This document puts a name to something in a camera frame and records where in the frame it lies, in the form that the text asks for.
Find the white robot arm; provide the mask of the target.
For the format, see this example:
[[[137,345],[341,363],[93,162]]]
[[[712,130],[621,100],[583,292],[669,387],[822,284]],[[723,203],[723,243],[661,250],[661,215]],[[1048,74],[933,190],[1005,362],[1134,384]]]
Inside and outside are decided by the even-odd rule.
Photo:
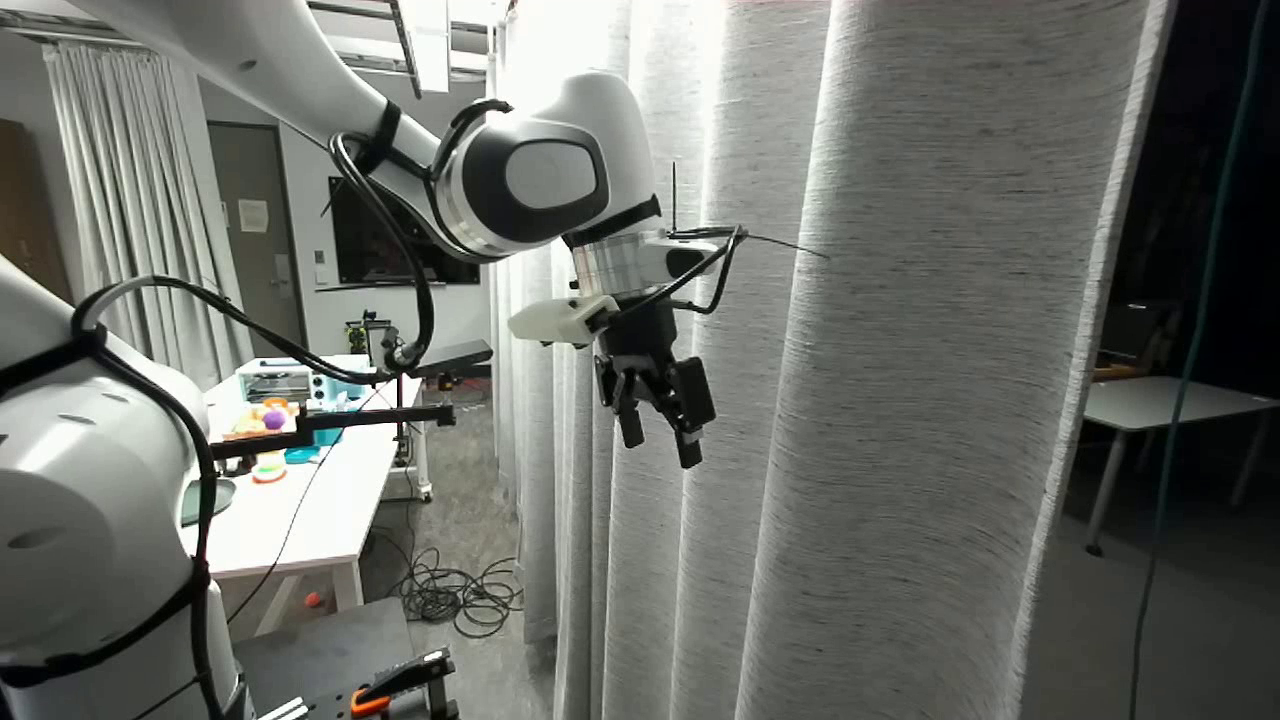
[[[303,0],[76,0],[329,147],[395,235],[466,265],[562,241],[569,300],[513,317],[537,345],[587,349],[628,444],[639,417],[701,462],[718,417],[701,362],[676,354],[676,235],[661,224],[639,100],[614,74],[551,100],[479,100],[415,126],[326,41]],[[207,568],[215,465],[206,391],[105,327],[123,279],[67,305],[4,276],[0,683],[17,720],[247,720]]]

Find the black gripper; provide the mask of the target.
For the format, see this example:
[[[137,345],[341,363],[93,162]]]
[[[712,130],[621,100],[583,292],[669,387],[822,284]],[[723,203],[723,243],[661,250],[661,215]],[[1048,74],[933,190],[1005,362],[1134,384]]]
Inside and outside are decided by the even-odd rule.
[[[644,444],[638,399],[661,409],[676,435],[676,462],[705,462],[701,433],[718,420],[708,373],[701,355],[676,362],[676,319],[669,310],[621,317],[599,336],[599,391],[615,409],[624,450]]]

